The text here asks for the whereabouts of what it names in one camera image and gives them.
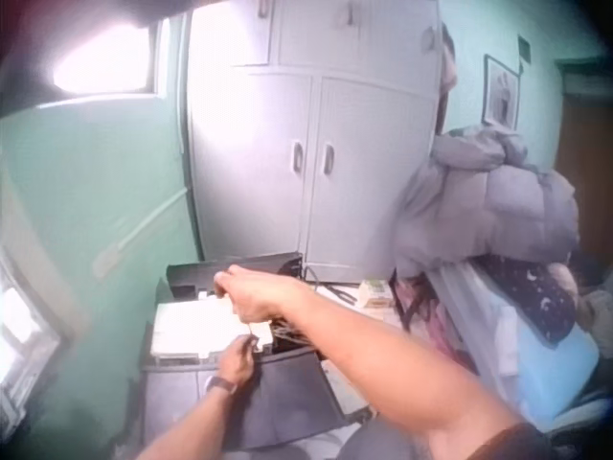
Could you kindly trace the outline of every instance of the cabinet door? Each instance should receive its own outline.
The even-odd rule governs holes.
[[[268,63],[274,0],[226,0],[193,12],[192,40],[211,63]]]
[[[325,80],[306,261],[322,281],[391,275],[391,235],[427,157],[434,102]]]
[[[281,64],[357,70],[363,1],[281,0]]]
[[[194,196],[207,259],[298,249],[310,91],[307,77],[239,69],[191,84]]]
[[[433,0],[369,0],[360,73],[419,94],[438,92],[438,5]]]

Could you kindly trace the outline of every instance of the gray comforter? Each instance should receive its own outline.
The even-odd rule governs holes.
[[[412,177],[395,234],[398,276],[497,254],[564,262],[578,244],[575,189],[526,165],[514,131],[472,126],[436,136]]]

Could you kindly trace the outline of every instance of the hand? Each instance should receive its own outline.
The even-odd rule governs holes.
[[[228,345],[219,361],[220,377],[241,387],[253,375],[253,349],[258,338],[253,335],[240,335]]]
[[[284,307],[313,291],[288,276],[272,275],[232,265],[215,276],[217,295],[228,294],[243,323],[261,323],[282,316]]]

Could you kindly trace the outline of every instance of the green wall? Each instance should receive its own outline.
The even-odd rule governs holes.
[[[456,47],[458,84],[451,91],[445,130],[481,122],[484,55],[519,70],[517,35],[532,45],[521,77],[517,130],[529,161],[552,167],[562,113],[562,79],[555,60],[604,53],[603,45],[568,0],[441,0],[441,15]]]
[[[32,429],[13,443],[19,458],[95,458],[123,428],[158,282],[168,264],[197,260],[183,195],[105,277],[92,269],[185,187],[175,94],[180,26],[180,18],[170,23],[164,96],[51,104],[0,121],[13,193],[89,323],[61,357]]]

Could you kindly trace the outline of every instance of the picture frame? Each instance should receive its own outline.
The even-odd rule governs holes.
[[[484,125],[517,129],[520,78],[507,65],[490,55],[484,56]]]

